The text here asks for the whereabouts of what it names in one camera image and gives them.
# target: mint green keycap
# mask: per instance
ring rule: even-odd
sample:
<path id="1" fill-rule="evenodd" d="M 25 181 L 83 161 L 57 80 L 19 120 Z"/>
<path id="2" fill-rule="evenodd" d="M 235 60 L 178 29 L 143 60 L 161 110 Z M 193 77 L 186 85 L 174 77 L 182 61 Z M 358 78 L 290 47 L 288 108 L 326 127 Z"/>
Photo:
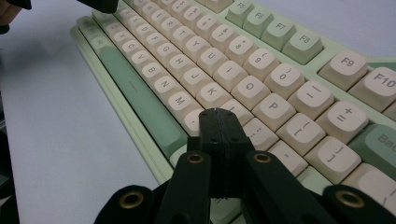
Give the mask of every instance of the mint green keycap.
<path id="1" fill-rule="evenodd" d="M 105 48 L 98 56 L 168 159 L 187 144 L 187 134 L 119 50 Z"/>
<path id="2" fill-rule="evenodd" d="M 271 11 L 265 7 L 255 7 L 248 15 L 244 22 L 243 29 L 256 36 L 262 37 L 262 33 L 268 24 L 274 20 Z"/>
<path id="3" fill-rule="evenodd" d="M 298 181 L 306 188 L 322 195 L 326 187 L 332 185 L 326 177 L 319 173 L 314 167 L 308 166 L 302 173 L 297 176 Z"/>
<path id="4" fill-rule="evenodd" d="M 307 64 L 323 50 L 320 37 L 309 31 L 297 31 L 282 52 L 297 63 Z"/>
<path id="5" fill-rule="evenodd" d="M 348 144 L 390 178 L 396 180 L 396 131 L 382 124 L 373 124 Z"/>

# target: function key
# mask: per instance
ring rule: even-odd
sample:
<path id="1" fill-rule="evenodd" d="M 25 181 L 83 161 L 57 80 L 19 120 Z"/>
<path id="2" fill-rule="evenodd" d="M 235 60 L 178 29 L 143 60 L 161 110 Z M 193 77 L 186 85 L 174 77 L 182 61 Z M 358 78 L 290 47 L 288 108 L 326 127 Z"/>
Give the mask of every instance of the function key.
<path id="1" fill-rule="evenodd" d="M 296 32 L 297 29 L 292 21 L 276 18 L 262 33 L 262 41 L 281 51 Z"/>
<path id="2" fill-rule="evenodd" d="M 335 55 L 318 74 L 347 91 L 366 72 L 367 60 L 359 53 L 345 49 Z"/>
<path id="3" fill-rule="evenodd" d="M 396 72 L 376 68 L 349 91 L 377 111 L 383 111 L 396 99 Z"/>
<path id="4" fill-rule="evenodd" d="M 309 31 L 297 31 L 282 52 L 300 64 L 307 64 L 323 50 L 320 37 Z"/>
<path id="5" fill-rule="evenodd" d="M 255 7 L 248 15 L 244 22 L 243 29 L 256 36 L 262 37 L 265 28 L 274 20 L 270 10 L 264 7 Z"/>
<path id="6" fill-rule="evenodd" d="M 219 13 L 233 3 L 233 0 L 206 0 L 205 6 L 210 10 Z"/>
<path id="7" fill-rule="evenodd" d="M 226 19 L 233 24 L 242 27 L 245 18 L 248 16 L 251 10 L 253 10 L 253 3 L 245 0 L 235 1 L 228 9 Z"/>

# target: cream keycap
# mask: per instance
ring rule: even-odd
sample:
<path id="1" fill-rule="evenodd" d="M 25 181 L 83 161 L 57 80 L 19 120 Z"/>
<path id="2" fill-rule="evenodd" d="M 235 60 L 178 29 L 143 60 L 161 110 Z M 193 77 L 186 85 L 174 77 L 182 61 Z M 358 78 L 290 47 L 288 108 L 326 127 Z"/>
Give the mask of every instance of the cream keycap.
<path id="1" fill-rule="evenodd" d="M 178 91 L 184 91 L 184 89 L 174 77 L 164 76 L 154 82 L 154 91 L 162 102 L 168 102 L 169 97 Z"/>
<path id="2" fill-rule="evenodd" d="M 212 78 L 199 67 L 193 67 L 180 80 L 180 84 L 189 91 L 192 96 L 196 96 L 203 86 L 212 82 Z"/>
<path id="3" fill-rule="evenodd" d="M 268 151 L 276 155 L 294 176 L 299 175 L 308 166 L 308 162 L 284 141 L 278 141 Z"/>
<path id="4" fill-rule="evenodd" d="M 340 142 L 327 136 L 304 157 L 333 184 L 339 184 L 360 163 L 361 157 Z"/>
<path id="5" fill-rule="evenodd" d="M 231 41 L 237 37 L 236 32 L 227 24 L 222 24 L 209 37 L 209 44 L 225 52 Z"/>
<path id="6" fill-rule="evenodd" d="M 190 29 L 195 30 L 195 25 L 197 24 L 198 20 L 200 20 L 203 16 L 204 14 L 202 13 L 200 7 L 191 6 L 184 12 L 181 22 L 184 25 L 190 27 Z"/>
<path id="7" fill-rule="evenodd" d="M 170 13 L 173 17 L 178 20 L 182 20 L 184 12 L 190 7 L 190 2 L 188 0 L 176 0 L 172 5 Z"/>
<path id="8" fill-rule="evenodd" d="M 194 109 L 182 120 L 181 126 L 183 126 L 189 136 L 199 136 L 198 116 L 202 111 L 204 111 L 202 108 Z"/>
<path id="9" fill-rule="evenodd" d="M 210 82 L 198 92 L 196 99 L 205 109 L 208 109 L 224 105 L 232 99 L 232 96 L 217 82 Z"/>
<path id="10" fill-rule="evenodd" d="M 176 45 L 180 50 L 183 50 L 187 41 L 189 41 L 195 32 L 187 26 L 178 27 L 171 36 L 171 42 Z"/>
<path id="11" fill-rule="evenodd" d="M 130 59 L 131 65 L 139 74 L 141 74 L 144 66 L 154 62 L 156 62 L 154 57 L 152 57 L 152 55 L 145 49 L 139 50 L 138 52 L 133 54 Z"/>
<path id="12" fill-rule="evenodd" d="M 275 132 L 296 113 L 296 110 L 278 94 L 271 93 L 253 108 L 252 113 Z"/>
<path id="13" fill-rule="evenodd" d="M 210 48 L 202 53 L 197 64 L 213 77 L 218 68 L 228 61 L 228 58 L 218 49 Z"/>
<path id="14" fill-rule="evenodd" d="M 317 119 L 317 123 L 343 143 L 349 142 L 368 123 L 367 115 L 357 106 L 339 101 Z"/>
<path id="15" fill-rule="evenodd" d="M 212 46 L 210 46 L 210 44 L 205 39 L 196 35 L 187 41 L 183 48 L 183 52 L 194 62 L 198 62 L 199 57 L 211 47 Z"/>
<path id="16" fill-rule="evenodd" d="M 169 60 L 168 71 L 177 81 L 181 80 L 184 73 L 196 67 L 195 63 L 185 54 L 178 54 Z"/>
<path id="17" fill-rule="evenodd" d="M 162 44 L 165 44 L 169 42 L 168 39 L 165 38 L 162 34 L 155 32 L 151 35 L 148 35 L 146 37 L 146 43 L 147 45 L 145 46 L 150 52 L 155 52 L 155 50 Z"/>
<path id="18" fill-rule="evenodd" d="M 227 61 L 219 67 L 215 75 L 213 75 L 213 79 L 215 79 L 226 91 L 231 91 L 247 76 L 247 71 L 239 64 L 234 61 Z"/>
<path id="19" fill-rule="evenodd" d="M 163 21 L 159 31 L 166 36 L 166 38 L 171 39 L 173 32 L 182 25 L 183 24 L 175 17 L 169 17 Z"/>
<path id="20" fill-rule="evenodd" d="M 283 99 L 289 97 L 305 83 L 300 70 L 288 64 L 280 64 L 265 80 L 264 84 Z"/>
<path id="21" fill-rule="evenodd" d="M 242 79 L 231 91 L 231 95 L 248 110 L 252 110 L 254 106 L 270 93 L 268 87 L 253 76 L 247 76 Z"/>
<path id="22" fill-rule="evenodd" d="M 178 121 L 182 121 L 192 110 L 201 108 L 186 91 L 178 91 L 171 95 L 167 107 Z"/>
<path id="23" fill-rule="evenodd" d="M 207 14 L 198 20 L 195 26 L 195 33 L 208 41 L 211 34 L 216 30 L 216 28 L 218 28 L 218 26 L 219 22 L 216 17 Z"/>
<path id="24" fill-rule="evenodd" d="M 154 57 L 161 62 L 164 67 L 169 65 L 169 60 L 180 54 L 180 50 L 170 42 L 160 45 L 154 52 Z"/>
<path id="25" fill-rule="evenodd" d="M 248 121 L 253 119 L 253 115 L 248 111 L 243 105 L 241 105 L 237 100 L 232 99 L 222 105 L 220 108 L 230 110 L 231 112 L 235 113 L 236 117 L 239 120 L 239 123 L 243 126 Z"/>
<path id="26" fill-rule="evenodd" d="M 247 72 L 264 81 L 265 78 L 279 65 L 275 54 L 268 49 L 256 49 L 245 61 L 244 68 Z"/>
<path id="27" fill-rule="evenodd" d="M 294 115 L 276 134 L 300 156 L 305 155 L 326 133 L 304 114 Z"/>
<path id="28" fill-rule="evenodd" d="M 367 60 L 359 53 L 345 49 L 337 53 L 318 74 L 347 91 L 366 71 Z"/>
<path id="29" fill-rule="evenodd" d="M 225 50 L 225 55 L 227 55 L 230 60 L 242 66 L 247 56 L 252 54 L 256 49 L 257 47 L 250 38 L 240 35 L 230 43 Z"/>
<path id="30" fill-rule="evenodd" d="M 279 137 L 274 134 L 259 119 L 251 119 L 245 126 L 244 131 L 256 150 L 266 151 Z"/>
<path id="31" fill-rule="evenodd" d="M 171 17 L 171 15 L 163 10 L 163 9 L 158 9 L 154 13 L 152 13 L 150 17 L 150 23 L 156 28 L 160 29 L 161 25 L 163 24 L 163 21 Z"/>
<path id="32" fill-rule="evenodd" d="M 170 74 L 157 62 L 149 63 L 142 68 L 142 78 L 145 79 L 146 83 L 153 89 L 154 83 L 164 76 L 170 76 Z"/>
<path id="33" fill-rule="evenodd" d="M 307 81 L 288 100 L 298 112 L 316 119 L 334 101 L 332 93 L 316 81 Z"/>
<path id="34" fill-rule="evenodd" d="M 396 216 L 396 181 L 368 163 L 362 163 L 342 184 L 368 194 Z"/>
<path id="35" fill-rule="evenodd" d="M 349 93 L 382 112 L 396 99 L 396 72 L 386 67 L 376 68 Z"/>

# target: green spacebar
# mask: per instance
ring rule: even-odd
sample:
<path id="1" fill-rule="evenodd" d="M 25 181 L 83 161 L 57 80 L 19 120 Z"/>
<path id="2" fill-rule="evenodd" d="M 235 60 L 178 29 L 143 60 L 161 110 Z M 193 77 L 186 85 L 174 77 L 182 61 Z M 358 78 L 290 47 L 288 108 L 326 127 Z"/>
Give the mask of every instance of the green spacebar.
<path id="1" fill-rule="evenodd" d="M 187 134 L 117 49 L 103 48 L 99 58 L 168 159 L 187 144 Z"/>

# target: keycap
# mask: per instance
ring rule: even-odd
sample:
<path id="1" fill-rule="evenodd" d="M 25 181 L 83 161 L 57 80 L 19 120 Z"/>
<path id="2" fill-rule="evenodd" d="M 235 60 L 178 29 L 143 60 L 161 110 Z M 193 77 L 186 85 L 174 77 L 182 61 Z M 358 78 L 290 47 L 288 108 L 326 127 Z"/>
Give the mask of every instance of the keycap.
<path id="1" fill-rule="evenodd" d="M 212 78 L 210 78 L 210 76 L 201 68 L 193 67 L 184 73 L 180 80 L 180 84 L 186 88 L 186 90 L 188 90 L 192 96 L 195 97 L 198 91 L 200 91 L 203 86 L 209 84 L 211 81 Z"/>
<path id="2" fill-rule="evenodd" d="M 222 105 L 220 108 L 230 110 L 233 112 L 239 120 L 239 123 L 243 126 L 248 121 L 253 119 L 253 115 L 244 106 L 242 106 L 237 100 L 232 99 Z"/>
<path id="3" fill-rule="evenodd" d="M 181 21 L 184 12 L 190 7 L 188 0 L 177 0 L 171 7 L 171 15 Z"/>
<path id="4" fill-rule="evenodd" d="M 181 85 L 175 80 L 174 77 L 168 75 L 168 76 L 163 76 L 158 78 L 154 82 L 154 91 L 157 93 L 159 98 L 163 101 L 166 102 L 167 105 L 169 97 L 171 97 L 173 94 L 175 94 L 178 91 L 183 91 L 183 88 Z"/>
<path id="5" fill-rule="evenodd" d="M 297 179 L 304 187 L 312 190 L 318 195 L 321 195 L 326 187 L 332 185 L 332 182 L 326 179 L 326 177 L 312 166 L 308 166 L 299 176 L 297 176 Z"/>
<path id="6" fill-rule="evenodd" d="M 281 51 L 296 32 L 292 21 L 275 18 L 262 33 L 262 41 Z"/>
<path id="7" fill-rule="evenodd" d="M 210 48 L 201 54 L 197 64 L 213 77 L 218 68 L 228 61 L 228 58 L 218 49 Z"/>
<path id="8" fill-rule="evenodd" d="M 260 48 L 250 54 L 243 67 L 250 75 L 264 81 L 278 65 L 279 60 L 271 51 Z"/>
<path id="9" fill-rule="evenodd" d="M 163 21 L 165 21 L 169 17 L 171 17 L 171 15 L 167 11 L 163 9 L 158 9 L 157 11 L 152 13 L 150 21 L 155 28 L 159 29 L 163 24 Z"/>
<path id="10" fill-rule="evenodd" d="M 262 33 L 273 19 L 274 15 L 269 9 L 265 7 L 255 7 L 247 15 L 247 19 L 242 28 L 257 38 L 261 38 Z"/>
<path id="11" fill-rule="evenodd" d="M 170 74 L 164 69 L 159 63 L 149 63 L 148 65 L 142 68 L 141 77 L 145 79 L 146 83 L 150 85 L 151 88 L 154 88 L 154 83 L 160 78 L 164 76 L 170 76 Z"/>
<path id="12" fill-rule="evenodd" d="M 307 64 L 323 50 L 320 37 L 311 32 L 297 31 L 282 52 L 300 64 Z"/>
<path id="13" fill-rule="evenodd" d="M 156 140 L 160 149 L 169 158 L 179 147 L 186 144 L 187 135 L 177 124 L 173 116 L 161 105 L 157 96 L 153 94 L 151 89 L 125 60 L 124 56 L 115 47 L 111 47 L 110 41 L 105 41 L 105 38 L 102 38 L 102 40 L 96 43 L 94 41 L 95 39 L 91 43 L 93 48 L 98 52 L 98 57 L 106 69 L 111 71 L 119 88 L 123 89 L 125 97 L 134 107 L 136 114 L 147 115 L 150 114 L 150 111 L 156 111 L 155 114 L 152 114 L 153 116 L 146 116 L 142 121 Z M 157 122 L 164 124 L 166 128 L 165 126 L 163 127 L 167 131 L 155 127 L 157 126 Z"/>
<path id="14" fill-rule="evenodd" d="M 386 67 L 376 68 L 349 93 L 381 112 L 396 99 L 396 72 Z"/>
<path id="15" fill-rule="evenodd" d="M 307 81 L 290 98 L 289 102 L 298 112 L 316 119 L 333 102 L 332 93 L 316 81 Z"/>
<path id="16" fill-rule="evenodd" d="M 169 17 L 163 21 L 159 29 L 166 38 L 170 39 L 173 32 L 181 25 L 182 24 L 178 19 L 175 17 Z"/>
<path id="17" fill-rule="evenodd" d="M 203 16 L 202 10 L 198 6 L 191 6 L 188 8 L 181 19 L 181 22 L 190 27 L 190 29 L 194 30 L 195 24 L 200 20 Z"/>
<path id="18" fill-rule="evenodd" d="M 229 7 L 226 19 L 233 24 L 242 27 L 245 18 L 254 6 L 250 1 L 237 0 Z"/>
<path id="19" fill-rule="evenodd" d="M 308 162 L 284 141 L 278 141 L 268 151 L 276 155 L 294 176 L 299 175 L 308 166 Z"/>
<path id="20" fill-rule="evenodd" d="M 218 28 L 218 26 L 219 23 L 216 17 L 212 15 L 204 15 L 200 20 L 198 20 L 195 26 L 195 33 L 208 41 L 210 35 L 216 30 L 216 28 Z"/>
<path id="21" fill-rule="evenodd" d="M 256 150 L 266 151 L 279 139 L 276 134 L 256 118 L 244 126 L 244 131 Z"/>
<path id="22" fill-rule="evenodd" d="M 343 91 L 347 91 L 367 71 L 367 60 L 360 54 L 345 49 L 337 53 L 318 73 Z"/>
<path id="23" fill-rule="evenodd" d="M 210 10 L 219 13 L 232 3 L 233 0 L 206 0 L 205 6 Z"/>
<path id="24" fill-rule="evenodd" d="M 252 113 L 275 132 L 296 113 L 296 110 L 278 94 L 270 93 L 253 108 Z"/>
<path id="25" fill-rule="evenodd" d="M 342 184 L 359 189 L 396 216 L 396 181 L 368 163 L 362 163 Z"/>
<path id="26" fill-rule="evenodd" d="M 207 50 L 210 49 L 210 44 L 203 39 L 201 36 L 194 36 L 183 48 L 183 52 L 189 56 L 194 62 L 197 62 L 200 56 Z"/>
<path id="27" fill-rule="evenodd" d="M 191 111 L 201 106 L 186 91 L 178 91 L 168 100 L 168 108 L 177 120 L 183 120 Z"/>
<path id="28" fill-rule="evenodd" d="M 348 146 L 361 159 L 396 180 L 396 132 L 382 124 L 372 124 L 354 138 Z"/>
<path id="29" fill-rule="evenodd" d="M 231 95 L 249 110 L 268 94 L 270 94 L 268 87 L 253 76 L 242 79 L 231 91 Z"/>
<path id="30" fill-rule="evenodd" d="M 300 70 L 288 64 L 280 64 L 274 71 L 264 80 L 264 84 L 273 92 L 282 96 L 287 100 L 305 83 L 304 77 Z"/>
<path id="31" fill-rule="evenodd" d="M 338 139 L 327 136 L 304 158 L 333 184 L 339 184 L 360 163 L 361 157 Z"/>
<path id="32" fill-rule="evenodd" d="M 246 60 L 246 56 L 253 53 L 256 48 L 253 41 L 244 35 L 240 35 L 230 43 L 225 50 L 225 55 L 227 55 L 230 60 L 242 66 Z"/>
<path id="33" fill-rule="evenodd" d="M 301 113 L 294 115 L 276 134 L 301 156 L 326 135 L 319 125 Z"/>
<path id="34" fill-rule="evenodd" d="M 204 111 L 202 108 L 192 110 L 184 117 L 183 121 L 181 122 L 181 126 L 183 126 L 184 130 L 186 130 L 189 136 L 199 136 L 198 116 L 202 111 Z"/>
<path id="35" fill-rule="evenodd" d="M 216 82 L 210 82 L 201 88 L 196 98 L 205 109 L 219 107 L 232 99 L 230 93 Z"/>
<path id="36" fill-rule="evenodd" d="M 339 101 L 317 119 L 317 123 L 330 136 L 343 143 L 352 139 L 367 123 L 367 115 L 355 105 Z"/>
<path id="37" fill-rule="evenodd" d="M 160 7 L 158 7 L 157 4 L 153 2 L 148 2 L 142 6 L 142 12 L 140 13 L 140 15 L 142 15 L 142 17 L 145 18 L 146 20 L 149 20 L 152 13 L 157 11 L 158 9 L 160 9 Z"/>
<path id="38" fill-rule="evenodd" d="M 209 37 L 209 44 L 221 50 L 221 52 L 225 52 L 231 41 L 236 37 L 237 34 L 233 31 L 233 28 L 227 24 L 222 24 Z"/>
<path id="39" fill-rule="evenodd" d="M 247 76 L 248 73 L 243 67 L 234 61 L 227 61 L 215 72 L 213 79 L 215 79 L 226 91 L 231 92 L 231 90 Z"/>

